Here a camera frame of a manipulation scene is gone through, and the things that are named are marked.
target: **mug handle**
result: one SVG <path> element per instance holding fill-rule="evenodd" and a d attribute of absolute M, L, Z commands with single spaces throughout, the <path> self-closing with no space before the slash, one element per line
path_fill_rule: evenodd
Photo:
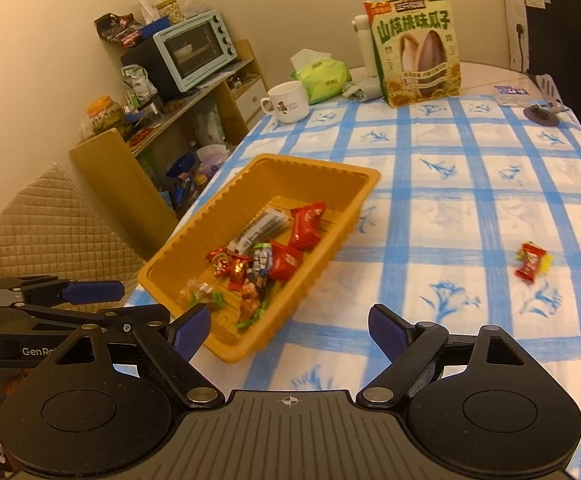
<path fill-rule="evenodd" d="M 272 106 L 272 110 L 267 110 L 266 108 L 264 108 L 264 105 L 265 105 L 266 103 L 269 103 L 269 104 L 270 104 L 270 106 Z M 273 115 L 275 115 L 275 107 L 274 107 L 274 106 L 273 106 L 273 104 L 270 102 L 270 99 L 269 99 L 268 97 L 265 97 L 264 99 L 262 99 L 262 100 L 260 101 L 260 104 L 259 104 L 259 105 L 262 107 L 262 111 L 263 111 L 263 112 L 264 112 L 266 115 L 272 115 L 272 116 L 273 116 Z"/>

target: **orange lid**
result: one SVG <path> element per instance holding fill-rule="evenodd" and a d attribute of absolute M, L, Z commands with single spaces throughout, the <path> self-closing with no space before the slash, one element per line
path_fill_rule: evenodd
<path fill-rule="evenodd" d="M 112 105 L 112 99 L 110 96 L 105 95 L 93 101 L 86 109 L 86 113 L 89 117 L 93 117 L 106 110 L 110 105 Z"/>
<path fill-rule="evenodd" d="M 167 5 L 174 4 L 177 0 L 164 0 L 163 2 L 158 3 L 155 6 L 155 9 L 161 9 L 162 7 L 166 7 Z"/>

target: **power cord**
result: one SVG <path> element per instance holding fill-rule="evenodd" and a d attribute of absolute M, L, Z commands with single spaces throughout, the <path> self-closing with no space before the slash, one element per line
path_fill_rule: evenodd
<path fill-rule="evenodd" d="M 524 34 L 524 28 L 522 26 L 522 23 L 518 23 L 517 26 L 515 27 L 515 30 L 517 31 L 517 39 L 520 42 L 520 57 L 521 57 L 521 63 L 522 63 L 522 69 L 520 70 L 520 72 L 524 72 L 524 50 L 522 48 L 522 35 Z"/>

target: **gray cloth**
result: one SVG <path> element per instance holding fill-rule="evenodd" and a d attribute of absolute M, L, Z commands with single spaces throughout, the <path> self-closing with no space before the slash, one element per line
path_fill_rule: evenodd
<path fill-rule="evenodd" d="M 381 85 L 377 76 L 367 77 L 356 83 L 344 84 L 344 97 L 363 103 L 381 97 Z"/>

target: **oven glass window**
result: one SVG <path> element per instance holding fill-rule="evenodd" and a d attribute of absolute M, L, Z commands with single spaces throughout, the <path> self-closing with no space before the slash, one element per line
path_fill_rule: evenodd
<path fill-rule="evenodd" d="M 186 30 L 164 44 L 182 79 L 223 54 L 210 23 Z"/>

